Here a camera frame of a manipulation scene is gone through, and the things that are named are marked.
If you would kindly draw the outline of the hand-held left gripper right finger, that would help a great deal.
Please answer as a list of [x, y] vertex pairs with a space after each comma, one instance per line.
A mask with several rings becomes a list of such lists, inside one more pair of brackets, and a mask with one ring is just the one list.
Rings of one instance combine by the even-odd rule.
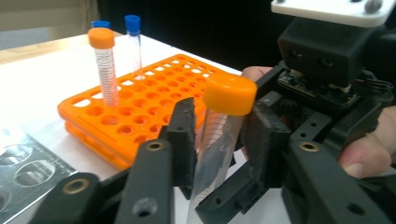
[[242, 142], [247, 149], [249, 174], [260, 186], [282, 186], [285, 164], [282, 150], [287, 145], [289, 136], [289, 127], [263, 102], [257, 102], [245, 116]]

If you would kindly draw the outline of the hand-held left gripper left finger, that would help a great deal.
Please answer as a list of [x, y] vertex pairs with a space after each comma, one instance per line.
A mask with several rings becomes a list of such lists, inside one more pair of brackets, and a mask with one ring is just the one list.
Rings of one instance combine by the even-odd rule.
[[195, 113], [192, 97], [176, 103], [167, 126], [167, 140], [173, 148], [173, 183], [184, 197], [191, 198], [195, 151]]

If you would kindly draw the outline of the orange cap plastic tube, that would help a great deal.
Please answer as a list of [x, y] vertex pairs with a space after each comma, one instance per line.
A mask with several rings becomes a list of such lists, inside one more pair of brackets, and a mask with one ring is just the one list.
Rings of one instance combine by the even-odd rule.
[[104, 104], [106, 106], [117, 106], [119, 96], [113, 56], [114, 33], [108, 28], [91, 28], [88, 32], [88, 38], [95, 54]]
[[226, 178], [244, 116], [254, 104], [257, 85], [236, 75], [212, 75], [205, 85], [205, 122], [198, 147], [197, 163], [187, 224], [204, 224], [195, 208]]

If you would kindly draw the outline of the orange plastic tube rack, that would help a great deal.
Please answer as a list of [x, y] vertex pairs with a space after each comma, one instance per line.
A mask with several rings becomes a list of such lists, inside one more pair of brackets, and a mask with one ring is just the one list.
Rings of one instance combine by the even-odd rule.
[[134, 163], [141, 144], [159, 136], [177, 102], [194, 99], [195, 127], [199, 129], [205, 119], [206, 79], [223, 71], [177, 54], [144, 67], [143, 72], [141, 77], [118, 78], [116, 106], [104, 105], [99, 87], [69, 97], [58, 105], [65, 129], [121, 170]]

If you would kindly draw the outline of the shiny metal tube rack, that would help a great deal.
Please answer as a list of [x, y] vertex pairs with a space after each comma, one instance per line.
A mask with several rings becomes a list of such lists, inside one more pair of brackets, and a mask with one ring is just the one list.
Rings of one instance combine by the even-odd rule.
[[0, 224], [16, 221], [75, 172], [21, 129], [0, 127]]

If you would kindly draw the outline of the black curtain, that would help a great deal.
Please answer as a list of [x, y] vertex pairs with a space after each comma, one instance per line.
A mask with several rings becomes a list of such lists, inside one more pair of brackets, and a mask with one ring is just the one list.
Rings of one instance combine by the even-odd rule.
[[270, 0], [97, 0], [100, 17], [122, 33], [124, 17], [163, 43], [259, 77], [281, 60], [277, 39], [294, 21]]

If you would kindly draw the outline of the beige wooden furniture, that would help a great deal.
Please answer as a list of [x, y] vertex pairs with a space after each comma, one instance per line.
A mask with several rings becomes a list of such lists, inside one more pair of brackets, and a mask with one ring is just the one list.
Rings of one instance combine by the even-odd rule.
[[99, 18], [97, 0], [0, 0], [0, 31], [81, 25]]

